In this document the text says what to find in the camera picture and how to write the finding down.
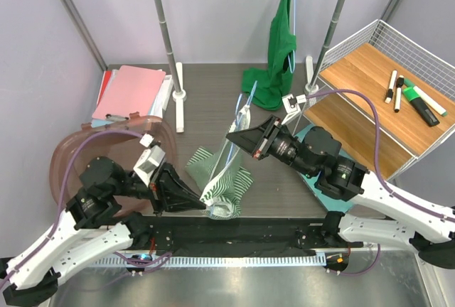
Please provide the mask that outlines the light blue wire hanger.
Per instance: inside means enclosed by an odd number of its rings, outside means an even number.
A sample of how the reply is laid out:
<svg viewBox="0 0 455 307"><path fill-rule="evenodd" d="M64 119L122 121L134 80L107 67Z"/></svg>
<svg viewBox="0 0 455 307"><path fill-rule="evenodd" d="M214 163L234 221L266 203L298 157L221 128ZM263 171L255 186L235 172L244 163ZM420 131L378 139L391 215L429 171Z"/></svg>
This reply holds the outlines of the light blue wire hanger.
<svg viewBox="0 0 455 307"><path fill-rule="evenodd" d="M208 216L220 220L239 217L243 195L253 184L252 174L242 167L241 149L225 140L214 155L209 174L203 190Z"/></svg>

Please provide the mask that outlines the green white striped tank top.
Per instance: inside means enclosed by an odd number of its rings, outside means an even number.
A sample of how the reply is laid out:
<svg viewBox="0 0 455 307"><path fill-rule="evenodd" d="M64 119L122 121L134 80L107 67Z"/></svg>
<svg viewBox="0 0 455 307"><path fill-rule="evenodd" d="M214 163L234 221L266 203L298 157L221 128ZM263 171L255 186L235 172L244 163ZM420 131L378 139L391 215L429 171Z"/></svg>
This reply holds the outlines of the green white striped tank top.
<svg viewBox="0 0 455 307"><path fill-rule="evenodd" d="M242 166L242 152L224 139L215 152L199 147L188 160L185 170L201 190L203 213L216 220L241 215L243 195L254 183L252 174Z"/></svg>

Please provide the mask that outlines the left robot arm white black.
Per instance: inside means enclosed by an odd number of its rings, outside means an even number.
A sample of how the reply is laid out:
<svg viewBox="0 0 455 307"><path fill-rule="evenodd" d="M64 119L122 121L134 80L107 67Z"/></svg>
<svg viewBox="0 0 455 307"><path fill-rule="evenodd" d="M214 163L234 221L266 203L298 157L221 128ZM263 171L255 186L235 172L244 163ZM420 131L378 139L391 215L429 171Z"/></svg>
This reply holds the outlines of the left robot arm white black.
<svg viewBox="0 0 455 307"><path fill-rule="evenodd" d="M94 158L80 181L49 231L22 254L1 259L1 278L10 281L3 291L7 305L37 306L94 261L146 248L153 237L150 224L139 212L117 218L118 195L150 200L157 215L206 208L165 159L137 161L127 172L110 158Z"/></svg>

